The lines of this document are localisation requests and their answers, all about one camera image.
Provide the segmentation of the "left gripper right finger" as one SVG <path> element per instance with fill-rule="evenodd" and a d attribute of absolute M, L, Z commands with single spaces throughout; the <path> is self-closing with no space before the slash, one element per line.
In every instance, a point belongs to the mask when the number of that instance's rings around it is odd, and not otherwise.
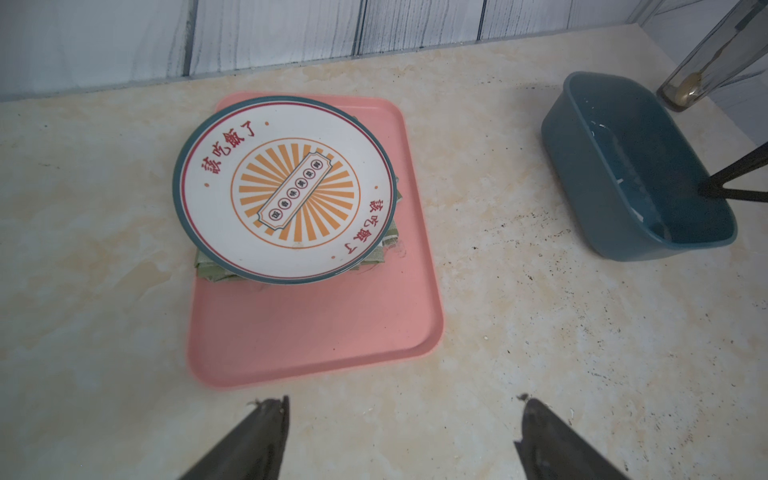
<path fill-rule="evenodd" d="M 526 401 L 521 427 L 515 447 L 527 479 L 628 479 L 536 398 Z"/>

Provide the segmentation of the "teal storage box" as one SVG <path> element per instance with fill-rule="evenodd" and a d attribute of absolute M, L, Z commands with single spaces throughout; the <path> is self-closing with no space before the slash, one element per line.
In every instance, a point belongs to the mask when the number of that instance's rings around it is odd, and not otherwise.
<path fill-rule="evenodd" d="M 602 257 L 653 260 L 736 239 L 729 204 L 699 194 L 706 168 L 639 83 L 570 74 L 541 134 L 584 237 Z"/>

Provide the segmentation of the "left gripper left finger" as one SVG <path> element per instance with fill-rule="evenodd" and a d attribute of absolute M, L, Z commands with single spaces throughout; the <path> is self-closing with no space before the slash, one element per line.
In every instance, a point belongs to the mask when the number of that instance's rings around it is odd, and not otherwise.
<path fill-rule="evenodd" d="M 181 479 L 278 479 L 290 428 L 290 400 L 257 401 L 255 409 Z"/>

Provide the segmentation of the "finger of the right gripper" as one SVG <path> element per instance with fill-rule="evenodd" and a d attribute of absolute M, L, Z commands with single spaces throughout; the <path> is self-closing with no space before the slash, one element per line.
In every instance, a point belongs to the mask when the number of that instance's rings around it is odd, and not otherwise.
<path fill-rule="evenodd" d="M 709 198 L 722 198 L 751 202 L 768 202 L 768 193 L 753 191 L 753 190 L 740 190 L 740 189 L 727 189 L 720 187 L 702 187 L 701 195 Z"/>
<path fill-rule="evenodd" d="M 728 167 L 710 176 L 698 188 L 699 192 L 740 192 L 740 189 L 729 189 L 725 184 L 742 177 L 754 170 L 767 165 L 767 144 L 764 143 L 755 150 L 737 160 Z"/>

